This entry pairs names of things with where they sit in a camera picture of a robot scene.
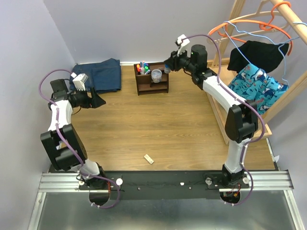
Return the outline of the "blue and grey glue stick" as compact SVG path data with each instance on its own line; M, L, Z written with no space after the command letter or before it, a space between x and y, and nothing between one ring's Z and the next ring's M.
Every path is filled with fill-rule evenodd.
M164 67L164 73L169 74L171 72L171 69L168 67L168 65L165 65Z

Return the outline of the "clear round pin container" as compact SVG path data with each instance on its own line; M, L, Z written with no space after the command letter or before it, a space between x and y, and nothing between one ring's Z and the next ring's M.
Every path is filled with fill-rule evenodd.
M159 69L152 70L151 78L152 78L153 83L160 83L162 81L162 71Z

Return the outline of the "brown wooden desk organizer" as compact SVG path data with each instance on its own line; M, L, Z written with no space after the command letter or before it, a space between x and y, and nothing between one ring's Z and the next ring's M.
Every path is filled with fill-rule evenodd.
M169 92L169 74L164 72L165 65L163 62L149 63L149 70L161 70L162 79L155 83L151 77L151 73L141 75L140 63L134 64L135 80L138 95L154 94L154 93L168 93Z

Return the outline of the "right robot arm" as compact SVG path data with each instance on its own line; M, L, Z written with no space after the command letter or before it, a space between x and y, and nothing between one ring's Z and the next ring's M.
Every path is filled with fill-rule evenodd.
M248 142L258 129L256 103L246 101L231 91L207 66L207 51L203 45L193 45L187 51L173 51L164 61L171 71L184 70L195 85L212 96L226 111L224 130L229 138L228 154L220 171L206 175L208 188L248 188L249 180L243 168Z

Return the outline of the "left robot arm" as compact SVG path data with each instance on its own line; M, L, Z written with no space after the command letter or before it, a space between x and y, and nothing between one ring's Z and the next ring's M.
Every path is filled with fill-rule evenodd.
M88 159L71 116L75 107L98 108L106 104L105 100L94 88L90 88L90 92L69 92L64 79L51 81L50 85L53 90L48 103L51 124L48 131L40 135L40 140L52 166L57 171L78 173L79 181L91 189L104 188L107 184L105 172L97 162Z

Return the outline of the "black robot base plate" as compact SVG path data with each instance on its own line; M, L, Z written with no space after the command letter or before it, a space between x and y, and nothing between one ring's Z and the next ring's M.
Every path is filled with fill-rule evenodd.
M249 188L244 172L223 171L108 171L106 179L77 175L80 190L91 202L119 200L220 199L237 203L240 190Z

